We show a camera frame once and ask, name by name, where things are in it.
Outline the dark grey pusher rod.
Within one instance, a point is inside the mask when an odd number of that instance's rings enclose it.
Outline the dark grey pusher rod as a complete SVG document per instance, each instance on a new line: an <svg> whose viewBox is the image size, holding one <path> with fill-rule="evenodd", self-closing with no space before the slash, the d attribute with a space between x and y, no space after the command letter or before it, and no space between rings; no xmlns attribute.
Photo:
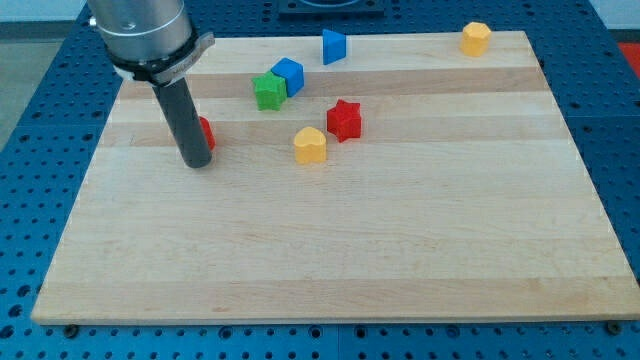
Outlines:
<svg viewBox="0 0 640 360"><path fill-rule="evenodd" d="M184 163L190 168L208 165L212 160L211 150L186 80L154 87L153 92Z"/></svg>

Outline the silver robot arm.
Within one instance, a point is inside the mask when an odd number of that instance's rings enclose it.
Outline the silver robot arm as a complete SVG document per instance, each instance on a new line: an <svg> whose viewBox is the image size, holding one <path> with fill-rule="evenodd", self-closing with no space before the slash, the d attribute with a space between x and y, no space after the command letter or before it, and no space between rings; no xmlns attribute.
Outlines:
<svg viewBox="0 0 640 360"><path fill-rule="evenodd" d="M208 165L212 153L186 73L214 45L214 35L198 32L183 0L87 4L116 72L151 86L184 163L190 168Z"/></svg>

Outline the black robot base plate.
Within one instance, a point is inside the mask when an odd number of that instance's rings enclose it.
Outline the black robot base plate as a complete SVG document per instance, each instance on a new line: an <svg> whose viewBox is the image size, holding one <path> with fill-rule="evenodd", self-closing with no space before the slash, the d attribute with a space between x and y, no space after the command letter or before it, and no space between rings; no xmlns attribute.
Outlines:
<svg viewBox="0 0 640 360"><path fill-rule="evenodd" d="M277 0L278 16L373 15L382 16L386 0Z"/></svg>

